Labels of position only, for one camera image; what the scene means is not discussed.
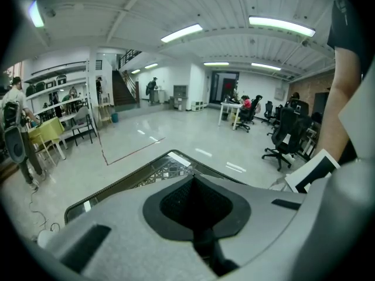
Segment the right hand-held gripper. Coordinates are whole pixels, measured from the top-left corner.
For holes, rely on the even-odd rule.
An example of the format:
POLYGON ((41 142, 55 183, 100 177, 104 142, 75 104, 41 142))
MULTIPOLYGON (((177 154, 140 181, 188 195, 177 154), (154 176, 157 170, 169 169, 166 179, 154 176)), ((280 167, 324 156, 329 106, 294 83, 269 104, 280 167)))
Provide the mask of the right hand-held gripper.
POLYGON ((338 162, 322 149, 299 169, 287 175, 285 181, 293 192, 307 193, 315 180, 329 177, 338 168, 338 162))

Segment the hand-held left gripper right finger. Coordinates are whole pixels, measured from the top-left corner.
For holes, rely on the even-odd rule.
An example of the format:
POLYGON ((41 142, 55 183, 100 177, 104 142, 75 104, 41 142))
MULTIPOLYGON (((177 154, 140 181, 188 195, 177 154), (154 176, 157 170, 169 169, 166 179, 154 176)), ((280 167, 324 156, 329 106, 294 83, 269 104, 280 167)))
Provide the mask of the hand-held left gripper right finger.
POLYGON ((307 238, 305 194, 260 189, 199 175, 222 195, 241 197, 250 208, 242 229, 214 242, 214 271, 220 277, 292 277, 307 238))

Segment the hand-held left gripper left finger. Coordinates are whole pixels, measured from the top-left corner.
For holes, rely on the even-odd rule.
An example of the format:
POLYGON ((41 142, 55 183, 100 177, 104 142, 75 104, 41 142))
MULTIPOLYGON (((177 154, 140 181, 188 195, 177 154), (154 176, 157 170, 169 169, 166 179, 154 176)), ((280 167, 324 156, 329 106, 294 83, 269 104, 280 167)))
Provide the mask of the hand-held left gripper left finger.
POLYGON ((61 261, 90 228, 100 225, 110 231, 81 272, 90 280, 212 280, 212 271, 191 242, 162 238, 142 213, 149 196, 180 180, 176 177, 106 198, 61 229, 46 250, 61 261))

